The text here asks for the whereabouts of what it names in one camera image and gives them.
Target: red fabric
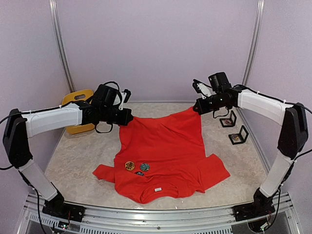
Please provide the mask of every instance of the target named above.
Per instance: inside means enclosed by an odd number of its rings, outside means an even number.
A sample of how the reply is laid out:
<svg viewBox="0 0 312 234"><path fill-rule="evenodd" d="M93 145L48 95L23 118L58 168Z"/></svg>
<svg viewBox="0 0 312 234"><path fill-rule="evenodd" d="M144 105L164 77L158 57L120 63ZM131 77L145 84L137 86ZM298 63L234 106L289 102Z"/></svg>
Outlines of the red fabric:
<svg viewBox="0 0 312 234"><path fill-rule="evenodd" d="M99 165L93 174L115 183L119 194L135 202L205 193L230 176L216 155L205 156L201 117L192 108L162 118L134 117L128 126L120 127L119 136L115 167ZM135 164L134 170L125 169L127 161ZM136 175L142 163L150 169L144 176Z"/></svg>

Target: table surface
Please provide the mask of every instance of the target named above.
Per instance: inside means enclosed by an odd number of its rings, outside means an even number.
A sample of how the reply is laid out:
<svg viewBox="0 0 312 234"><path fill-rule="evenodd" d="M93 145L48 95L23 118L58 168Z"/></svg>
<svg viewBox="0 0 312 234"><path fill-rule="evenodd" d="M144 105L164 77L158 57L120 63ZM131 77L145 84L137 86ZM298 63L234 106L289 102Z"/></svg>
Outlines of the table surface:
<svg viewBox="0 0 312 234"><path fill-rule="evenodd" d="M191 103L127 103L137 117L164 117L188 109ZM138 204L119 195L114 184L98 180L92 172L98 165L114 166L114 157L120 150L119 127L109 134L94 130L82 134L62 135L45 172L65 197L65 200L102 207L146 210L175 210L233 205L252 201L254 192L266 177L265 170L250 139L244 144L232 145L228 134L238 133L242 121L237 115L236 126L222 128L219 118L212 113L202 115L202 135L206 156L216 154L231 176L206 190L187 198L159 198L149 204ZM99 131L109 130L102 123Z"/></svg>

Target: yellow round patch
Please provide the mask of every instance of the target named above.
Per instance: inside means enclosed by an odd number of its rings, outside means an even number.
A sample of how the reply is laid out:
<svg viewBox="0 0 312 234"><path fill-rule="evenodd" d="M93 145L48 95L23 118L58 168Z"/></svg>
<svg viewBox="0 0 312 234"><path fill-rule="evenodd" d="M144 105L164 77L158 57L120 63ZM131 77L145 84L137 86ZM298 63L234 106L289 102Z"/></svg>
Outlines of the yellow round patch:
<svg viewBox="0 0 312 234"><path fill-rule="evenodd" d="M126 162L125 167L128 171L132 171L135 168L135 164L129 161L129 162Z"/></svg>

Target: round patch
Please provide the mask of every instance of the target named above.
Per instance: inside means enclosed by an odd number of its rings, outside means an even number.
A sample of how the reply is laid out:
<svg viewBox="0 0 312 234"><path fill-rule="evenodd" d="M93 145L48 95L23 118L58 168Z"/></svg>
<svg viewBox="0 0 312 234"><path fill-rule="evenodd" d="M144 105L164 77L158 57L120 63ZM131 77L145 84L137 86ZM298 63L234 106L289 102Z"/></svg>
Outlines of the round patch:
<svg viewBox="0 0 312 234"><path fill-rule="evenodd" d="M232 137L233 140L238 140L239 139L238 134L232 134L231 137Z"/></svg>
<svg viewBox="0 0 312 234"><path fill-rule="evenodd" d="M150 165L148 165L147 163L142 163L140 166L141 171L148 171L150 169Z"/></svg>
<svg viewBox="0 0 312 234"><path fill-rule="evenodd" d="M226 124L232 124L232 120L230 120L229 118L226 119L224 122L225 122Z"/></svg>
<svg viewBox="0 0 312 234"><path fill-rule="evenodd" d="M135 172L135 174L139 175L139 176L144 176L143 172Z"/></svg>
<svg viewBox="0 0 312 234"><path fill-rule="evenodd" d="M129 162L126 162L125 167L128 171L132 171L135 168L135 164L129 161Z"/></svg>

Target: red t-shirt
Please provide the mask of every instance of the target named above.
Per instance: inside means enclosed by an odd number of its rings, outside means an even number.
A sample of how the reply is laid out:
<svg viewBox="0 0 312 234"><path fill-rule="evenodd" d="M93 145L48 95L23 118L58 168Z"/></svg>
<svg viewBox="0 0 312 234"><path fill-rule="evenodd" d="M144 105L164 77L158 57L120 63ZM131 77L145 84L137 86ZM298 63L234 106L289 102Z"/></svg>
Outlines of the red t-shirt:
<svg viewBox="0 0 312 234"><path fill-rule="evenodd" d="M201 117L192 108L162 118L134 117L128 126L120 127L119 136L115 167L99 165L93 174L115 183L119 194L135 202L205 193L230 176L216 155L206 157ZM134 170L126 170L128 161L135 164ZM150 169L141 171L142 163Z"/></svg>

